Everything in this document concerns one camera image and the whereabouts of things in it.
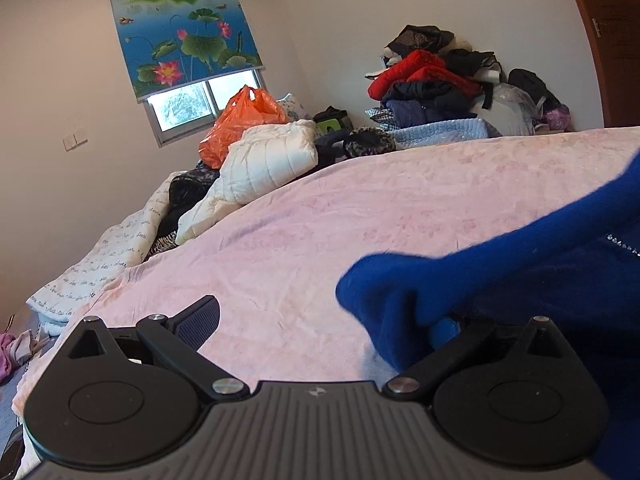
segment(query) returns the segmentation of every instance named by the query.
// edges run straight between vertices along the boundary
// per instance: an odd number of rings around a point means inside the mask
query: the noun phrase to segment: pink bedspread
[[[338,306],[340,276],[365,254],[439,256],[521,227],[612,179],[640,128],[508,137],[357,158],[245,206],[196,240],[127,269],[76,314],[132,326],[205,294],[222,318],[201,354],[260,379],[384,381],[365,330]],[[24,400],[54,354],[32,365]]]

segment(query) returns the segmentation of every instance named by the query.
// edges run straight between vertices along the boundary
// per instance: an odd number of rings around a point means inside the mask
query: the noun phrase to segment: gray ribbed surface
[[[314,396],[318,387],[325,393]],[[445,441],[421,406],[380,396],[372,383],[263,383],[258,395],[213,409],[181,449],[125,472],[47,463],[31,480],[603,480],[587,463],[519,472]]]

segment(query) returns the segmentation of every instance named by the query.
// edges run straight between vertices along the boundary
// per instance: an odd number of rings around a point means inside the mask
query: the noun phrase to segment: white quilt
[[[180,217],[176,243],[200,236],[243,205],[314,168],[315,138],[316,124],[306,120],[247,129],[229,146],[220,177],[206,197]]]
[[[27,300],[47,333],[59,335],[74,312],[104,285],[126,267],[142,263],[169,208],[169,184],[181,173],[169,175],[144,208],[107,229],[87,256]]]

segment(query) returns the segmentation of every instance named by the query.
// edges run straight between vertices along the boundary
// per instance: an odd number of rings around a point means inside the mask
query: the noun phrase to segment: metal screw
[[[212,385],[213,391],[220,395],[231,395],[242,391],[244,383],[240,379],[218,379]]]
[[[395,377],[386,386],[395,394],[412,394],[420,388],[420,383],[411,377]]]

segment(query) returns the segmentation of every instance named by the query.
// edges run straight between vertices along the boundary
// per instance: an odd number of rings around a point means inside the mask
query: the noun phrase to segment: rhinestone trim
[[[634,249],[633,247],[628,246],[627,244],[623,244],[614,235],[607,235],[607,240],[609,240],[613,244],[616,244],[618,247],[622,247],[623,249],[626,249],[627,251],[629,251],[632,254],[635,254],[636,256],[640,256],[640,252],[638,252],[638,249]]]

